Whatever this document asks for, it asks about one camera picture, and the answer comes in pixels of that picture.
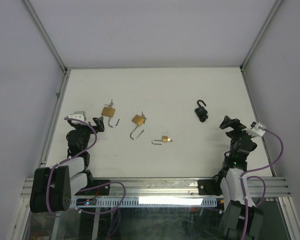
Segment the small brass padlock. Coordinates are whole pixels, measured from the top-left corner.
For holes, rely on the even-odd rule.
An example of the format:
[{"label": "small brass padlock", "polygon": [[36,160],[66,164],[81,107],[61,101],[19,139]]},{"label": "small brass padlock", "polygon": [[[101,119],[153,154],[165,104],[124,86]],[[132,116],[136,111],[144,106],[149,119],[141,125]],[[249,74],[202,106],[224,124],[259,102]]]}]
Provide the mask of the small brass padlock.
[{"label": "small brass padlock", "polygon": [[112,107],[112,106],[114,105],[114,102],[113,102],[112,99],[111,99],[110,104],[105,104],[105,105],[106,105],[106,106],[103,108],[103,110],[102,110],[102,112],[101,112],[101,115],[102,115],[102,116],[105,116],[105,117],[109,117],[109,120],[108,120],[108,126],[111,127],[111,128],[115,128],[115,127],[118,125],[118,123],[119,123],[119,121],[120,121],[120,118],[118,119],[118,121],[116,122],[115,125],[111,125],[111,124],[110,124],[110,120],[111,120],[111,118],[114,116],[115,111],[116,111],[116,110]]},{"label": "small brass padlock", "polygon": [[132,137],[132,134],[134,133],[134,131],[135,131],[138,127],[140,127],[141,124],[145,124],[145,122],[146,122],[146,120],[147,120],[147,118],[146,118],[146,116],[144,115],[144,113],[143,113],[143,112],[141,112],[141,113],[142,113],[141,116],[135,115],[134,118],[132,118],[132,122],[133,122],[134,124],[136,124],[135,129],[133,129],[133,131],[130,133],[130,138],[131,138],[132,140],[138,139],[138,138],[140,137],[140,135],[145,131],[145,130],[142,130],[142,131],[139,133],[139,135],[138,135],[137,137]]},{"label": "small brass padlock", "polygon": [[152,144],[153,145],[162,145],[162,143],[154,143],[154,142],[163,142],[163,143],[167,143],[167,142],[173,142],[173,140],[171,138],[168,138],[168,136],[162,136],[161,140],[153,140]]}]

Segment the black padlock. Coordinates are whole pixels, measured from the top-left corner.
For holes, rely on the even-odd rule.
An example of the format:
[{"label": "black padlock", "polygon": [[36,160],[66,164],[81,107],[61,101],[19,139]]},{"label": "black padlock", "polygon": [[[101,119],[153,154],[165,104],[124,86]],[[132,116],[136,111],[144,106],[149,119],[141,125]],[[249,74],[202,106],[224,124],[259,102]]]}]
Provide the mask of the black padlock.
[{"label": "black padlock", "polygon": [[203,103],[205,107],[207,106],[204,101],[198,100],[196,101],[196,103],[199,105],[199,107],[196,108],[194,112],[198,116],[200,122],[204,123],[208,119],[209,115],[208,115],[208,111],[203,106],[200,105],[200,102]]}]

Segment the padlock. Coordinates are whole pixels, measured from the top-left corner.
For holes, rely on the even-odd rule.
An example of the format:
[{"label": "padlock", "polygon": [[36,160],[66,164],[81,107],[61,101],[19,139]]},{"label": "padlock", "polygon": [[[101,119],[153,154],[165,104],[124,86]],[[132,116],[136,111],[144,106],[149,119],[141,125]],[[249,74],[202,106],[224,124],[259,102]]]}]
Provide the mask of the padlock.
[{"label": "padlock", "polygon": [[143,113],[141,116],[135,115],[134,118],[132,118],[132,122],[134,122],[138,126],[141,126],[141,124],[145,124],[145,121],[146,121],[146,117]]},{"label": "padlock", "polygon": [[168,136],[162,136],[162,142],[167,143],[167,142],[173,142],[171,138],[168,138]]},{"label": "padlock", "polygon": [[196,103],[199,105],[199,107],[196,108],[196,109],[194,110],[194,112],[195,112],[196,115],[198,116],[200,122],[204,123],[204,122],[208,119],[208,116],[209,116],[209,115],[207,114],[208,111],[207,111],[203,106],[200,105],[200,102],[203,103],[203,105],[204,105],[205,107],[207,106],[207,105],[205,104],[204,101],[198,100]]},{"label": "padlock", "polygon": [[143,112],[141,112],[141,113],[142,113],[141,116],[135,115],[134,118],[132,118],[132,122],[133,122],[134,124],[136,124],[136,127],[135,127],[135,128],[132,130],[132,132],[130,133],[130,138],[131,138],[132,140],[137,140],[137,139],[140,137],[140,135],[145,131],[145,130],[142,130],[142,131],[139,133],[138,136],[132,137],[132,134],[135,132],[135,130],[136,130],[138,127],[140,127],[141,124],[145,124],[145,122],[146,122],[146,120],[147,120],[147,118],[146,118],[146,116],[144,115],[144,113],[143,113]]},{"label": "padlock", "polygon": [[114,108],[112,108],[113,105],[114,105],[114,103],[111,99],[111,103],[109,105],[106,104],[106,106],[103,108],[103,110],[101,112],[101,115],[112,118],[116,111]]}]

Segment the open padlock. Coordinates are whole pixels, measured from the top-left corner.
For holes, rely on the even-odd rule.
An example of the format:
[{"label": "open padlock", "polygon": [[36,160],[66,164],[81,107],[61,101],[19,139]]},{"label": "open padlock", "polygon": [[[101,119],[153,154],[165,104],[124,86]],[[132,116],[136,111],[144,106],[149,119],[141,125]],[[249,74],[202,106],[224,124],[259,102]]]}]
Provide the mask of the open padlock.
[{"label": "open padlock", "polygon": [[111,118],[114,116],[115,114],[115,109],[112,107],[114,105],[114,102],[112,101],[111,99],[111,102],[110,104],[105,104],[106,106],[103,108],[102,110],[102,113],[101,115],[102,116],[105,116],[105,117],[109,117],[109,120],[108,120],[108,126],[111,127],[111,128],[115,128],[116,126],[118,126],[118,123],[120,121],[120,118],[118,119],[118,121],[116,122],[115,125],[110,125],[110,120]]},{"label": "open padlock", "polygon": [[199,107],[196,108],[196,109],[194,110],[194,112],[195,112],[195,114],[198,116],[200,122],[204,123],[204,122],[208,119],[208,117],[209,117],[208,111],[205,109],[205,107],[206,107],[207,105],[206,105],[205,102],[202,101],[202,100],[198,100],[198,101],[196,101],[196,103],[198,104]]},{"label": "open padlock", "polygon": [[133,131],[130,133],[130,138],[131,138],[132,140],[138,139],[138,138],[140,137],[140,135],[145,131],[145,130],[142,130],[142,131],[139,133],[139,135],[138,135],[137,137],[132,137],[132,134],[135,132],[135,130],[136,130],[138,127],[140,127],[141,124],[145,124],[145,122],[146,122],[146,120],[147,120],[147,118],[146,118],[146,116],[144,115],[144,113],[143,113],[143,112],[141,112],[141,113],[142,113],[141,116],[135,115],[134,118],[132,118],[132,122],[136,124],[135,129],[133,129]]},{"label": "open padlock", "polygon": [[173,142],[173,140],[171,138],[168,138],[168,136],[162,136],[161,140],[152,140],[153,145],[162,145],[162,143],[154,143],[154,142],[167,143],[167,142]]}]

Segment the white wall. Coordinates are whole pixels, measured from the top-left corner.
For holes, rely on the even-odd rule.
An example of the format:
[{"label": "white wall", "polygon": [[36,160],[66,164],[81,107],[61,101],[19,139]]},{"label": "white wall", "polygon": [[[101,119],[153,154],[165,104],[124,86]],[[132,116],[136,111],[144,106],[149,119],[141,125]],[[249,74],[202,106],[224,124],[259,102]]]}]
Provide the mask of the white wall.
[{"label": "white wall", "polygon": [[[286,176],[300,217],[300,0],[287,0],[246,68],[257,114],[278,133],[285,152],[277,171]],[[278,141],[266,137],[272,159]]]},{"label": "white wall", "polygon": [[21,1],[0,0],[0,240],[34,173],[61,71]]},{"label": "white wall", "polygon": [[67,67],[236,66],[275,0],[30,0]]}]

